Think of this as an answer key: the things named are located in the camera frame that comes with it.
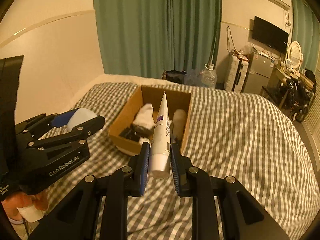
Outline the operator hand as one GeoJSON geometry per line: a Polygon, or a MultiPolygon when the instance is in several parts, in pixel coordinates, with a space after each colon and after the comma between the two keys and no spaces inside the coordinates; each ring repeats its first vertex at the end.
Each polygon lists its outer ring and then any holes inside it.
{"type": "Polygon", "coordinates": [[[1,204],[11,224],[20,225],[23,223],[23,217],[18,208],[21,209],[33,205],[37,210],[46,211],[48,209],[48,195],[46,190],[36,195],[15,192],[1,201],[1,204]]]}

